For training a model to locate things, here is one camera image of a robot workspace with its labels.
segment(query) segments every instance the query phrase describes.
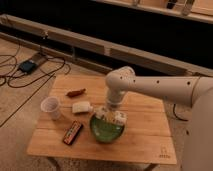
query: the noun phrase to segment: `black wall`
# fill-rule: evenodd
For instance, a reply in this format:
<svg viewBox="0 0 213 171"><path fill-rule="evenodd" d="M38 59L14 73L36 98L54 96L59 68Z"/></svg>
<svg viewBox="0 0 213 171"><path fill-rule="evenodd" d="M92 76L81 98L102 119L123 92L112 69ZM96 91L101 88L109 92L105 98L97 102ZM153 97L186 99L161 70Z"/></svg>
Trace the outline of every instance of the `black wall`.
<svg viewBox="0 0 213 171"><path fill-rule="evenodd" d="M213 25L89 0L0 0L0 10L213 69Z"/></svg>

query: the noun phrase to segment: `green bowl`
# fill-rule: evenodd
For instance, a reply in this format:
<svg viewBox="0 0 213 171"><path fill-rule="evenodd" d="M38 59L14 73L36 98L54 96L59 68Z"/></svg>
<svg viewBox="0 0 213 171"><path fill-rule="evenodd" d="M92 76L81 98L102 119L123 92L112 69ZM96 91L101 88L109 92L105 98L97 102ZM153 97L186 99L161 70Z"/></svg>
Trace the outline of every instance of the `green bowl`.
<svg viewBox="0 0 213 171"><path fill-rule="evenodd" d="M103 143L111 143L120 137L124 131L124 127L98 119L95 114L90 119L92 134L97 141Z"/></svg>

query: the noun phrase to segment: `power strip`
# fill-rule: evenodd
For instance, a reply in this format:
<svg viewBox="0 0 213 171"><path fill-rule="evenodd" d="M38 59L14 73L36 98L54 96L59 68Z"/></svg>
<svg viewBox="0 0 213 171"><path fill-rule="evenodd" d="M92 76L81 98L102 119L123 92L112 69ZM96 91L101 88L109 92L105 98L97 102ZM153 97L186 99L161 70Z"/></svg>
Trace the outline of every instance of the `power strip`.
<svg viewBox="0 0 213 171"><path fill-rule="evenodd" d="M20 70L26 74L31 74L39 66L41 66L44 62L46 62L45 55L43 55L41 53L36 53L30 59L22 62L18 66L18 70Z"/></svg>

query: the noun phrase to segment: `food item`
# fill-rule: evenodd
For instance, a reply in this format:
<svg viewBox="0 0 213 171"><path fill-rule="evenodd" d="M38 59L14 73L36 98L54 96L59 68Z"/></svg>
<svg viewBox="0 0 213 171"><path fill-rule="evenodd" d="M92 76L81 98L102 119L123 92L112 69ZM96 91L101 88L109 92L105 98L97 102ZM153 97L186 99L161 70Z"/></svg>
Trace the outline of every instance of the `food item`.
<svg viewBox="0 0 213 171"><path fill-rule="evenodd" d="M90 105L89 101L76 102L72 105L72 113L85 113L91 112L93 107Z"/></svg>
<svg viewBox="0 0 213 171"><path fill-rule="evenodd" d="M67 93L67 96L72 98L72 97L84 94L85 91L86 91L85 88L84 89L80 89L80 90L76 90L76 91L70 91L70 92Z"/></svg>
<svg viewBox="0 0 213 171"><path fill-rule="evenodd" d="M70 129L67 131L66 135L64 136L63 142L67 145L71 145L82 128L83 128L83 124L81 124L78 121L74 121Z"/></svg>

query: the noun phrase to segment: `chocolate bar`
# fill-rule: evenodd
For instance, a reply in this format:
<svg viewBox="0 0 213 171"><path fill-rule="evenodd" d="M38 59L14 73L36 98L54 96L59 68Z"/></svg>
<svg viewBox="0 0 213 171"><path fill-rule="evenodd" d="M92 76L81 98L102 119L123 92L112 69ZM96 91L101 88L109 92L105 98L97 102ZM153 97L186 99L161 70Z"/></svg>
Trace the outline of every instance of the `chocolate bar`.
<svg viewBox="0 0 213 171"><path fill-rule="evenodd" d="M65 134L63 138L63 142L67 145L71 145L82 128L83 128L83 124L81 124L78 121L74 121L70 129Z"/></svg>

